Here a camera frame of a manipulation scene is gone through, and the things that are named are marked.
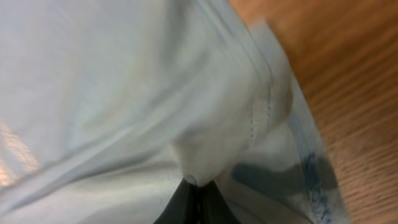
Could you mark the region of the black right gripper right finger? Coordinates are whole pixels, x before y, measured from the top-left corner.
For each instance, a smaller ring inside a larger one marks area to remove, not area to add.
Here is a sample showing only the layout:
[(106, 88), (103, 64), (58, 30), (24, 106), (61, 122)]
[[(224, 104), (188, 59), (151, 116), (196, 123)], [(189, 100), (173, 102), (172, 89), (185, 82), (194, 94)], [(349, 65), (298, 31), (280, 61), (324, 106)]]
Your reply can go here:
[(240, 224), (215, 181), (198, 188), (200, 224)]

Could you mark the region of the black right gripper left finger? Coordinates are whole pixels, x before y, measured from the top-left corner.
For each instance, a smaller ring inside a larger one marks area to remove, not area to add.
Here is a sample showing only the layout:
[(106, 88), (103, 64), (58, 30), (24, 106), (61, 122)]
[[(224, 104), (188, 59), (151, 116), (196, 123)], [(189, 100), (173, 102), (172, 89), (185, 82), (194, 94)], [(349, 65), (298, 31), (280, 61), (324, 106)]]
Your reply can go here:
[(182, 179), (154, 224), (197, 224), (197, 188)]

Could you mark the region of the light blue printed t-shirt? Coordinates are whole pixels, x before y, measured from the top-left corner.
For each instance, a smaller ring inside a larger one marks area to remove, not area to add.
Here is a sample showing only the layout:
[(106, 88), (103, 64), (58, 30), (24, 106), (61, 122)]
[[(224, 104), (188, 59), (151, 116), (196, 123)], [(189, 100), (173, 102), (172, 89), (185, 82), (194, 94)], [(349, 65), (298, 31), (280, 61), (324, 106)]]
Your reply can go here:
[(1, 222), (349, 223), (289, 60), (228, 1), (2, 1)]

